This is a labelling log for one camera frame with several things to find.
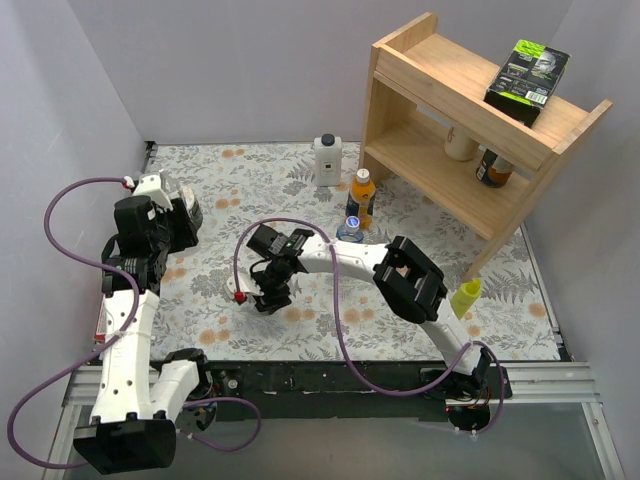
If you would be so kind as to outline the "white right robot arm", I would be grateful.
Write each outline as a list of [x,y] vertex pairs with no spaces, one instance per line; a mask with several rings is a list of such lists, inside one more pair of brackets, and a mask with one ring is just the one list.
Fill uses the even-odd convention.
[[233,272],[228,288],[237,303],[252,299],[258,311],[272,314],[290,304],[288,282],[297,273],[330,273],[372,283],[396,316],[422,328],[447,366],[417,393],[445,380],[451,380],[464,397],[475,397],[486,389],[496,360],[461,323],[479,296],[480,284],[464,284],[450,296],[441,269],[404,236],[388,244],[359,244],[332,239],[305,221],[297,225],[285,235],[260,221],[241,234],[239,245],[247,246],[267,265],[258,272]]

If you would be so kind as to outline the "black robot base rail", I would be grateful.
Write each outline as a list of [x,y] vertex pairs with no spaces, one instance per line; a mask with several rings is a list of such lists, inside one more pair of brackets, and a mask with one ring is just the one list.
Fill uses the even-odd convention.
[[452,373],[428,392],[407,397],[369,389],[342,361],[219,361],[207,369],[210,396],[245,399],[264,420],[413,418],[482,428],[490,403],[512,397],[506,369],[496,366],[488,368],[479,389]]

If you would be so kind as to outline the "orange juice bottle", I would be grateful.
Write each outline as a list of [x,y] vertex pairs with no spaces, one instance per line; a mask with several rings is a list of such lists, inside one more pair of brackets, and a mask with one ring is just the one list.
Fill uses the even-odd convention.
[[353,177],[346,203],[346,216],[359,219],[360,228],[368,230],[373,220],[376,186],[368,169],[358,169]]

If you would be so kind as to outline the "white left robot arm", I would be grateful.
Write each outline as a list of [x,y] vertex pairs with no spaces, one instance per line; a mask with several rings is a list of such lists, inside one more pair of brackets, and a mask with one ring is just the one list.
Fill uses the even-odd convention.
[[103,249],[106,350],[90,423],[74,433],[76,451],[103,475],[166,468],[175,456],[175,421],[185,402],[205,398],[213,377],[197,348],[169,354],[150,380],[151,331],[170,254],[198,243],[202,213],[191,192],[170,209],[147,195],[114,206],[116,234]]

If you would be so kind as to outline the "blue label water bottle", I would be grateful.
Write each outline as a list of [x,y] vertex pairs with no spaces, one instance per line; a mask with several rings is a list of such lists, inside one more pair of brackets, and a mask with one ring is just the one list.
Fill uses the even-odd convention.
[[349,229],[345,226],[345,220],[344,223],[341,224],[339,226],[339,228],[336,231],[336,238],[339,241],[343,241],[343,242],[349,242],[349,243],[362,243],[364,241],[364,234],[361,231],[361,229],[359,228],[358,230],[355,229]]

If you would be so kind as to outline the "blue bottle cap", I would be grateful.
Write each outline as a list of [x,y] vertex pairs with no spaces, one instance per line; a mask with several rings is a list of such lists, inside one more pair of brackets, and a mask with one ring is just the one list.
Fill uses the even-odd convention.
[[345,226],[349,229],[358,230],[360,228],[360,220],[357,216],[349,216],[345,220]]

